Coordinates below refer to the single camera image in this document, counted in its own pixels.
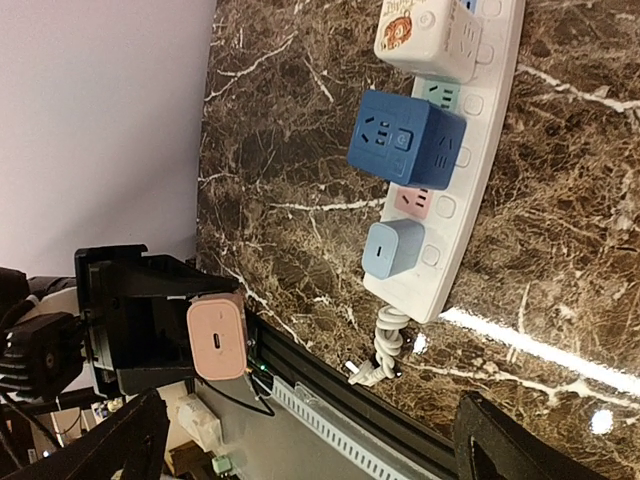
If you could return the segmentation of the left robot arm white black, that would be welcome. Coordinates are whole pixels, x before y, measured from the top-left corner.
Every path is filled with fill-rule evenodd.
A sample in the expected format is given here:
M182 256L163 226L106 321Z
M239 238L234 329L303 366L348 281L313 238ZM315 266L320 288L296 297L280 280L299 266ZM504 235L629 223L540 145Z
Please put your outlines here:
M1 272L1 390L55 400L85 366L95 393L134 396L197 375L188 314L236 280L146 246L79 249L73 277Z

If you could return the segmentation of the pink cube charger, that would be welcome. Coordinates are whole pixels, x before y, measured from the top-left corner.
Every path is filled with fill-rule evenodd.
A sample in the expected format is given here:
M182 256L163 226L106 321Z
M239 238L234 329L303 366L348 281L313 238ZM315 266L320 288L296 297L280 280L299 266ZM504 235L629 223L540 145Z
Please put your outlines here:
M196 297L186 314L196 373L208 381L238 379L247 368L247 330L239 293Z

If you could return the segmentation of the white cube socket adapter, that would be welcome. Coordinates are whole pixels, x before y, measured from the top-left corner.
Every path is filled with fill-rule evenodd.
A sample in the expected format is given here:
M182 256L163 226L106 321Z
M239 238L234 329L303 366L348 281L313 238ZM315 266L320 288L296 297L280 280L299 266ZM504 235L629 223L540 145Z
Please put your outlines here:
M464 84L473 77L481 34L481 21L460 1L384 1L374 53L404 72Z

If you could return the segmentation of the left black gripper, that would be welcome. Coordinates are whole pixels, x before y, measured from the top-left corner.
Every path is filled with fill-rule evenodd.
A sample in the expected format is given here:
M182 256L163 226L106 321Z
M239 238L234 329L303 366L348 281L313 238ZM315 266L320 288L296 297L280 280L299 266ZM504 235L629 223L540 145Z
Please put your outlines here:
M95 392L105 398L195 377L187 311L236 280L209 275L145 245L79 249L74 256L79 313Z

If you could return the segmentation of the light blue cube charger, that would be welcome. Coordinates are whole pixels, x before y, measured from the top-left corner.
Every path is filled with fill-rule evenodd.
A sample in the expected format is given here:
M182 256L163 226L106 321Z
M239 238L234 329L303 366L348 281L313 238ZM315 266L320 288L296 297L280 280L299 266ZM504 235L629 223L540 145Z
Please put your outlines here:
M362 256L364 271L385 280L412 269L425 238L424 226L411 219L374 223L368 232Z

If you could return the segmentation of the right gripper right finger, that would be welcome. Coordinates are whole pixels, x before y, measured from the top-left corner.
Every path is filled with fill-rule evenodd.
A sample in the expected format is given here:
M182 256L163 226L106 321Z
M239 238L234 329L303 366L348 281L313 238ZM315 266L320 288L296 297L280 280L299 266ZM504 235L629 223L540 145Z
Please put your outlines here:
M548 446L477 392L460 399L454 420L460 479L600 479Z

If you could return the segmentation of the blue cube socket adapter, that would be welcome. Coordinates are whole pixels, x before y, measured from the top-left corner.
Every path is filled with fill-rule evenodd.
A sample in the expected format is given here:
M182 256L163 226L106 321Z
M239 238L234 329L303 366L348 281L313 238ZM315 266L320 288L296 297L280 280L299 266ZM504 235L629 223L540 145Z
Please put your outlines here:
M466 120L432 102L378 90L361 98L349 165L411 188L449 187Z

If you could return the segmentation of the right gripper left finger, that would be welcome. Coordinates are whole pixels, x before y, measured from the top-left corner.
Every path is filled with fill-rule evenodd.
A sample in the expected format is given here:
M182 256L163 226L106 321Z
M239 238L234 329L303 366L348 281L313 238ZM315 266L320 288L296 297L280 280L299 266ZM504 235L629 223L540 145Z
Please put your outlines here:
M170 421L159 393L148 390L80 439L9 479L159 479Z

